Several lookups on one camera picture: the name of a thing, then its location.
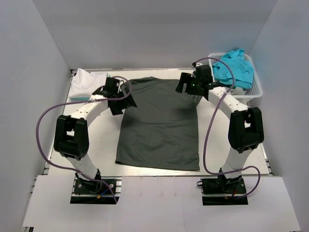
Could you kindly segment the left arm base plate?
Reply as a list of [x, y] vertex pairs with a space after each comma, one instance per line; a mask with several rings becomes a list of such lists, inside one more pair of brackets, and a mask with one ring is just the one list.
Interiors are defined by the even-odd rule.
[[109, 188], [115, 195], [116, 200], [119, 200], [121, 193], [122, 179], [120, 177], [102, 178], [109, 187], [103, 183], [89, 184], [89, 181], [75, 178], [72, 187], [70, 204], [101, 204], [114, 205], [116, 201]]

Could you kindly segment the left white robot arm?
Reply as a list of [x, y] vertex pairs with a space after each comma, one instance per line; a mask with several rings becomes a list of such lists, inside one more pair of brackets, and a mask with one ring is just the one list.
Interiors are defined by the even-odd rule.
[[102, 181], [99, 169], [88, 155], [88, 126], [107, 109], [112, 115], [119, 115], [131, 106], [136, 107], [131, 92], [128, 87], [110, 91], [100, 87], [93, 92], [88, 103], [70, 115], [59, 116], [56, 121], [54, 150], [72, 164], [76, 177], [92, 193], [101, 190]]

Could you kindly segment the dark grey t-shirt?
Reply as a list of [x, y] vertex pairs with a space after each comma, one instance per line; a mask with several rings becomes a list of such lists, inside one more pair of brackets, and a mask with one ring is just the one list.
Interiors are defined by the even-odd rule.
[[136, 107], [124, 111], [115, 162], [129, 166], [198, 171], [200, 96], [177, 93], [178, 80], [130, 81]]

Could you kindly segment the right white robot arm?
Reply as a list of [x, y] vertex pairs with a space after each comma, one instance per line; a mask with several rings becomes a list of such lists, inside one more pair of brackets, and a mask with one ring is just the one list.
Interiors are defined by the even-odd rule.
[[[207, 83], [200, 77], [193, 77], [184, 72], [181, 73], [176, 92], [201, 96], [215, 105], [203, 147], [203, 167], [208, 174], [223, 176], [218, 180], [218, 188], [222, 192], [228, 193], [234, 189], [235, 181], [240, 179], [242, 172], [247, 169], [256, 169], [260, 175], [256, 166], [245, 166], [249, 155], [264, 141], [262, 112], [259, 108], [250, 108], [239, 102], [219, 82]], [[207, 168], [206, 150], [211, 127], [219, 110], [229, 119], [228, 142], [230, 150], [224, 165], [215, 173]]]

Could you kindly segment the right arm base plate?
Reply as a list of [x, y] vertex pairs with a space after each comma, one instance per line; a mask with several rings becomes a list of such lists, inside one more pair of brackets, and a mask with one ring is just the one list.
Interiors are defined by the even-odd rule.
[[242, 177], [233, 183], [217, 178], [203, 178], [197, 181], [201, 188], [203, 206], [248, 205], [245, 183]]

